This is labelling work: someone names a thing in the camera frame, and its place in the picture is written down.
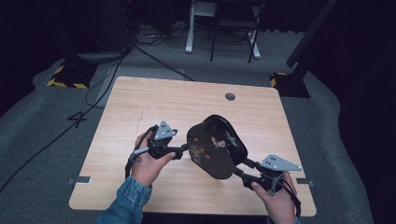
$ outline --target wooden table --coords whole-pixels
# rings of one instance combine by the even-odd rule
[[[225,98],[233,93],[233,101]],[[302,202],[302,216],[316,213],[310,189],[296,184],[305,178],[278,93],[273,88],[119,77],[92,140],[81,176],[90,184],[76,184],[70,199],[74,209],[103,210],[116,198],[124,181],[124,166],[136,137],[165,120],[178,129],[169,147],[186,143],[190,127],[212,114],[226,118],[248,150],[248,157],[262,161],[270,153],[302,165],[290,172]],[[244,165],[247,174],[258,171]],[[226,180],[212,178],[185,152],[180,161],[170,161],[153,184],[146,212],[219,215],[267,215],[261,199],[243,187],[236,175]]]

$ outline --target person's right hand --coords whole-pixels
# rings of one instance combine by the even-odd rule
[[[284,180],[289,183],[294,194],[297,196],[297,191],[293,185],[289,172],[284,172]],[[258,183],[251,183],[256,194],[264,202],[268,215],[276,224],[291,224],[295,220],[295,205],[291,200],[290,195],[281,189],[274,196],[271,196]]]

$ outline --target person's left hand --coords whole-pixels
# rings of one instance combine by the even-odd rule
[[[143,134],[137,137],[136,144],[140,141]],[[140,148],[148,146],[148,139],[151,137],[149,133],[140,144]],[[175,152],[168,153],[158,160],[152,158],[148,152],[139,155],[131,169],[131,176],[134,177],[142,185],[149,187],[157,179],[161,169],[174,157]]]

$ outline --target stand base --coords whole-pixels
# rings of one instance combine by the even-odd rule
[[[98,65],[95,63],[71,64],[62,62],[47,86],[88,89]]]
[[[279,96],[310,98],[302,79],[292,74],[273,73],[270,76],[271,86],[279,92]]]

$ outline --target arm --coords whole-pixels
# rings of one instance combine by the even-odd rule
[[[297,195],[297,191],[293,185],[289,172],[284,172],[284,179],[289,183],[293,192]],[[276,224],[299,224],[300,220],[295,216],[295,205],[291,200],[290,195],[281,189],[274,196],[271,196],[265,189],[259,184],[253,182],[251,184],[256,194],[264,202],[265,208],[268,211],[269,219],[268,223]]]
[[[148,145],[147,138],[140,147]],[[101,213],[96,223],[140,223],[143,218],[142,208],[151,196],[151,185],[160,174],[161,169],[175,157],[169,153],[155,160],[147,152],[141,154],[132,166],[131,176],[117,190],[116,200]]]

